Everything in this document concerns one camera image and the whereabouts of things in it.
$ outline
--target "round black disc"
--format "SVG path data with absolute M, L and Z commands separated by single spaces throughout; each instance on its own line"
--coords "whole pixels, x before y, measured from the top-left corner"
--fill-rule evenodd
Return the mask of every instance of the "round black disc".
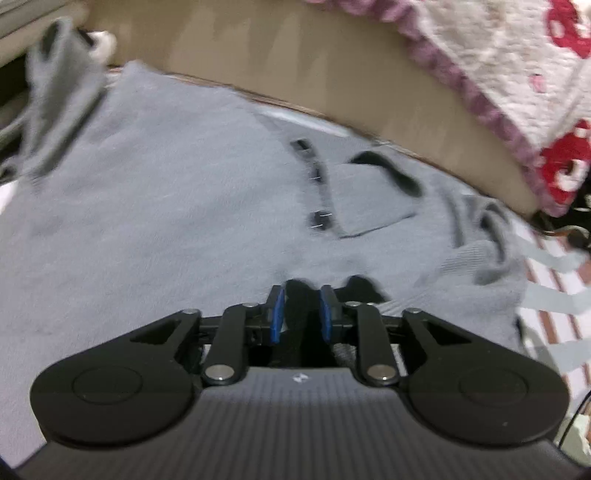
M 569 403 L 562 379 L 546 366 L 474 344 L 434 352 L 411 375 L 408 396 L 415 411 L 441 433 L 488 446 L 547 435 Z
M 110 447 L 166 429 L 193 399 L 189 375 L 151 345 L 97 348 L 58 362 L 31 387 L 44 434 L 60 443 Z

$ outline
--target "black cable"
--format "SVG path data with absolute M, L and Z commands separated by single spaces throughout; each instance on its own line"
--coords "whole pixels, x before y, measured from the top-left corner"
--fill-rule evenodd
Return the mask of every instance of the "black cable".
M 559 449 L 562 449 L 562 444 L 564 443 L 564 440 L 566 439 L 566 436 L 569 434 L 569 431 L 572 428 L 573 423 L 576 420 L 577 416 L 581 413 L 581 411 L 584 409 L 585 405 L 589 401 L 589 398 L 591 398 L 591 390 L 589 390 L 587 392 L 587 394 L 585 395 L 583 401 L 580 403 L 579 407 L 577 408 L 577 411 L 574 412 L 573 418 L 570 419 L 569 424 L 566 426 L 566 429 L 564 430 L 564 433 L 562 434 L 562 437 L 560 438 L 560 441 L 558 442 L 558 448 Z

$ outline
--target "red pattern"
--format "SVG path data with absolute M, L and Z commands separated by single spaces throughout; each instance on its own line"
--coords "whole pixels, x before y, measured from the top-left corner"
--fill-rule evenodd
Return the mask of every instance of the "red pattern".
M 576 129 L 587 131 L 587 135 L 584 137 L 578 136 Z M 562 190 L 557 182 L 558 174 L 568 175 L 574 160 L 582 160 L 588 165 L 591 164 L 589 129 L 591 129 L 591 125 L 587 121 L 579 120 L 572 131 L 540 152 L 544 162 L 538 168 L 538 171 L 544 179 L 552 198 L 562 205 L 571 204 L 576 192 Z
M 558 47 L 570 48 L 582 59 L 588 58 L 591 53 L 591 38 L 581 37 L 577 31 L 577 24 L 580 22 L 577 9 L 570 0 L 550 0 L 550 4 L 552 8 L 548 10 L 546 17 L 548 36 Z M 557 36 L 553 31 L 553 22 L 562 25 L 562 36 Z

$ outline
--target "pink blanket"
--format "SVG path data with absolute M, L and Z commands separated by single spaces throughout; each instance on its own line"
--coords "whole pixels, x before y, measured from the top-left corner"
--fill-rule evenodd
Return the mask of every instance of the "pink blanket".
M 391 22 L 562 215 L 591 164 L 590 0 L 307 0 Z

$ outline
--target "striped fabric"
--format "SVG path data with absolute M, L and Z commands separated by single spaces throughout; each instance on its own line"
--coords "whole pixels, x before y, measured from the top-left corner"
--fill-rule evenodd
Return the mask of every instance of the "striped fabric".
M 558 371 L 571 410 L 591 386 L 591 259 L 565 238 L 511 220 L 525 257 L 528 288 L 518 309 L 527 352 Z

